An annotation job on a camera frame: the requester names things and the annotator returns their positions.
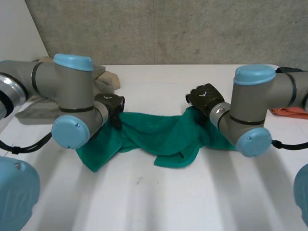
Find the concrete wall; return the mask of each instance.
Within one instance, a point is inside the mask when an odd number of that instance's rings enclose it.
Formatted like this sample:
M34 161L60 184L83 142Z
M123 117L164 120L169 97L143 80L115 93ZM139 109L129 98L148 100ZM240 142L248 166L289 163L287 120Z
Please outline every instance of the concrete wall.
M26 0L50 54L308 69L308 0Z

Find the light blue joint cap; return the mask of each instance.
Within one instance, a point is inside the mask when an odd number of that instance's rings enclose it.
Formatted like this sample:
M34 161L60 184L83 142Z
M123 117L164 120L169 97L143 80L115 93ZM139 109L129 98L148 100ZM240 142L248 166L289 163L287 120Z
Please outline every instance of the light blue joint cap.
M254 128L243 134L235 148L246 157L259 156L271 145L271 135L266 128Z
M0 156L0 230L19 231L39 200L40 181L28 163Z
M88 126L79 118L63 115L55 120L51 128L52 137L64 148L77 149L90 139Z
M61 66L79 70L93 71L93 63L90 57L74 54L56 54L53 61Z
M297 173L293 187L295 203L302 210L302 219L308 226L308 165Z
M266 83L274 79L276 71L268 65L245 65L236 69L233 79L235 84L251 86Z

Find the white tabletop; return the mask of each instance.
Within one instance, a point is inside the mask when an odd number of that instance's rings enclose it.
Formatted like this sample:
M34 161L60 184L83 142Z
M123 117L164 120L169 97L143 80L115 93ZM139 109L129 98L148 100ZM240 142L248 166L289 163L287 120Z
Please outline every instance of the white tabletop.
M181 115L185 94L212 83L231 100L238 65L107 66L121 81L125 111ZM268 113L265 127L275 140L308 141L308 121ZM0 134L8 145L28 146L51 126L25 126L14 118ZM41 179L41 195L23 231L304 231L293 199L293 180L308 153L276 150L246 158L238 152L202 148L183 169L153 165L137 149L117 154L97 173L73 150L49 141L18 156Z

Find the teal cloth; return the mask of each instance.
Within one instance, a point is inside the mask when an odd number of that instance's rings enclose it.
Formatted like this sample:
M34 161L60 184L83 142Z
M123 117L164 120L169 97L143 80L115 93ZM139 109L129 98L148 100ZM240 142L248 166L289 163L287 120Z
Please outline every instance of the teal cloth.
M106 123L96 139L77 149L81 161L93 172L98 171L117 152L136 148L157 155L156 166L179 168L191 164L203 146L235 150L226 138L207 121L196 123L198 112L189 107L183 115L159 116L124 112L122 129Z

